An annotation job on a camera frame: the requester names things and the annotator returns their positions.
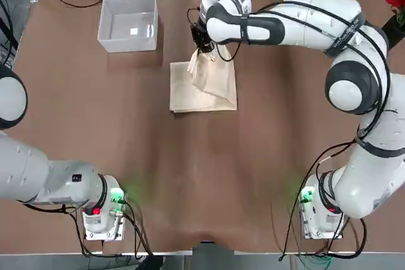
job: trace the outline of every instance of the brown tablecloth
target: brown tablecloth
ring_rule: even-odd
[[[279,0],[252,1],[257,9]],[[376,25],[391,16],[384,0],[358,1]],[[189,60],[195,49],[186,9],[199,2],[158,0],[158,50],[108,54],[97,41],[100,5],[77,9],[39,0],[15,66],[28,89],[28,112],[8,133],[50,159],[89,161],[115,176],[139,202],[154,251],[212,240],[235,250],[279,252],[287,206],[306,170],[326,147],[352,138],[358,118],[325,99],[331,60],[319,51],[286,46],[240,48],[236,112],[174,116],[169,65]],[[401,49],[392,51],[389,63],[405,72]],[[324,169],[338,168],[346,159],[330,161]],[[399,190],[366,218],[366,251],[405,252],[403,198]],[[1,201],[0,208],[0,254],[80,252],[69,217],[10,201]],[[295,232],[298,237],[298,226]],[[304,242],[301,250],[321,246]],[[99,250],[100,244],[90,247]],[[351,229],[334,249],[355,249]],[[125,241],[107,243],[104,251],[133,252],[130,227]],[[289,251],[297,251],[294,237]]]

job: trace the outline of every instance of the clear plastic container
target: clear plastic container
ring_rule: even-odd
[[[156,50],[156,0],[103,0],[97,39],[107,52]]]

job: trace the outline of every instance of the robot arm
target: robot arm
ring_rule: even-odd
[[[324,51],[333,58],[325,82],[327,100],[345,113],[361,115],[360,129],[367,127],[376,115],[379,91],[385,97],[387,75],[376,48],[358,30],[372,39],[384,57],[387,56],[385,34],[365,21],[355,0],[285,1],[268,11],[251,13],[250,0],[202,0],[199,23],[205,21],[201,28],[206,28],[209,38],[217,44],[289,45]],[[297,3],[329,11],[351,25]],[[392,85],[385,111],[367,141],[354,145],[346,166],[322,176],[321,186],[333,194],[333,198],[327,198],[329,204],[318,191],[316,176],[308,179],[303,193],[310,189],[311,201],[301,206],[307,215],[306,237],[332,238],[341,212],[351,218],[367,216],[404,183],[405,76],[389,77]]]
[[[0,130],[18,124],[27,111],[27,91],[21,79],[0,64]],[[83,210],[91,239],[116,239],[124,194],[112,176],[97,173],[81,161],[50,161],[45,153],[0,131],[0,199],[25,204],[72,204]]]

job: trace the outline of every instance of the folded towel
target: folded towel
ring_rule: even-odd
[[[218,46],[230,58],[225,46]],[[192,55],[190,62],[170,64],[170,111],[198,112],[237,109],[234,62],[217,51]]]

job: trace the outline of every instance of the green light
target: green light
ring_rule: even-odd
[[[124,191],[120,188],[112,188],[111,189],[111,201],[119,202],[120,200],[124,200]]]
[[[315,193],[314,187],[305,187],[301,191],[302,198],[308,200],[309,202],[312,201],[314,193]]]

